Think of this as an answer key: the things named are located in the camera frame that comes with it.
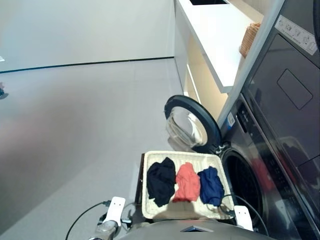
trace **clothing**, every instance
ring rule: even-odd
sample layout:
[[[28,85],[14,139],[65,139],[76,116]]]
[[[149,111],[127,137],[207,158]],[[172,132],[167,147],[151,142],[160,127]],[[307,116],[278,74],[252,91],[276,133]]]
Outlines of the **clothing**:
[[[173,202],[196,201],[200,194],[200,177],[195,173],[190,162],[181,165],[175,182],[179,189],[175,192]]]
[[[175,193],[176,168],[174,162],[166,157],[162,163],[155,162],[146,173],[146,187],[149,199],[154,198],[158,207],[169,203]]]
[[[222,185],[218,176],[216,168],[210,166],[209,168],[198,172],[200,176],[200,199],[204,204],[212,204],[220,206],[221,199],[225,195],[224,186]]]

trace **folded black clothing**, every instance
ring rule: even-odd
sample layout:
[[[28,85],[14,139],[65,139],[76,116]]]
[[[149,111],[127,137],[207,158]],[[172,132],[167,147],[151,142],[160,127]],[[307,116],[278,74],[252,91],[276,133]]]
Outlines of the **folded black clothing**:
[[[146,173],[146,188],[149,199],[154,198],[158,207],[166,205],[175,194],[176,168],[174,162],[166,157],[162,163],[155,162]]]
[[[204,204],[220,206],[221,199],[225,195],[224,186],[218,176],[216,168],[209,168],[198,172],[200,176],[200,199]]]

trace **label sticker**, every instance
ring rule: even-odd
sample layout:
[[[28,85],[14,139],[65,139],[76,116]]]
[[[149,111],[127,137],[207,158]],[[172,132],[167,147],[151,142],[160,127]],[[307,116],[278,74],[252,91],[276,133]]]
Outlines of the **label sticker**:
[[[228,117],[227,117],[227,120],[228,120],[228,124],[229,124],[229,127],[231,128],[234,124],[235,124],[235,118],[234,116],[232,115],[232,113],[230,112],[228,114]]]
[[[274,27],[310,55],[315,54],[317,51],[315,36],[284,16],[279,16]]]

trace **brown wicker basket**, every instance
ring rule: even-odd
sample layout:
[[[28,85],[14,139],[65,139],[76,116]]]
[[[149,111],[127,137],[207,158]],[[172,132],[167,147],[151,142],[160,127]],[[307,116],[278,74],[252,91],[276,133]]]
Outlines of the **brown wicker basket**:
[[[241,47],[239,50],[244,57],[248,55],[251,45],[254,42],[254,39],[259,30],[259,27],[260,27],[260,23],[251,23],[250,26],[246,28],[246,31],[241,43]]]

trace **folded orange clothing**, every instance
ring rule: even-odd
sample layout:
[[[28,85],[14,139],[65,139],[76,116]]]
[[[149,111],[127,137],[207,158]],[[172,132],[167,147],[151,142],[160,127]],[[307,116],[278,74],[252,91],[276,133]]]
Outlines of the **folded orange clothing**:
[[[183,164],[176,177],[175,182],[179,189],[175,192],[173,202],[196,201],[200,194],[200,177],[195,173],[190,162]]]

